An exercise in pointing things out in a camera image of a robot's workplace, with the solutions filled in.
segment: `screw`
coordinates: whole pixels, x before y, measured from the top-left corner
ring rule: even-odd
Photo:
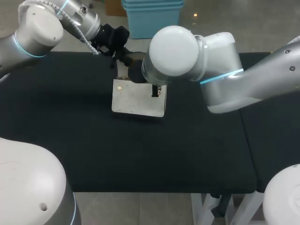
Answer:
[[[85,6],[83,6],[83,7],[80,8],[80,11],[82,13],[87,13],[88,12],[88,8],[86,8]]]

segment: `silver metal plate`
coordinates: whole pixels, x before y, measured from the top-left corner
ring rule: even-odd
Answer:
[[[145,116],[163,117],[165,113],[166,85],[159,97],[152,97],[152,85],[129,80],[113,81],[112,111]]]

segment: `robotic arm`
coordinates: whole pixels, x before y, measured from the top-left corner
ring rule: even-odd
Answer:
[[[208,109],[225,113],[296,91],[300,87],[300,42],[292,41],[244,71],[228,32],[207,37],[179,26],[160,30],[143,60],[124,48],[129,32],[100,23],[98,15],[79,0],[26,0],[19,6],[19,28],[0,39],[0,79],[12,70],[43,58],[61,40],[63,29],[102,53],[129,66],[135,83],[168,84],[186,76],[200,82]]]
[[[94,54],[111,56],[129,66],[133,82],[163,86],[177,76],[199,82],[212,113],[233,111],[300,87],[298,41],[244,71],[232,34],[194,36],[178,26],[160,30],[144,59],[135,59],[138,54],[124,48],[129,32],[102,26],[98,15],[79,0],[27,0],[19,7],[19,24],[14,34],[0,39],[0,82],[12,70],[43,58],[59,43],[65,29]],[[0,224],[81,225],[62,165],[41,147],[0,138],[0,190]],[[268,196],[266,204],[273,195]],[[299,213],[296,204],[293,209]],[[276,210],[266,211],[269,221]]]

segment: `white table leg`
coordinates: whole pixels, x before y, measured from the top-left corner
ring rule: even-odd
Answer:
[[[264,193],[257,191],[245,195],[230,225],[248,225],[263,202]]]

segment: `cardboard box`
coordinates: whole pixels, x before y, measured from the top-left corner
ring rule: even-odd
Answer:
[[[127,16],[121,0],[105,0],[105,8],[107,15]]]

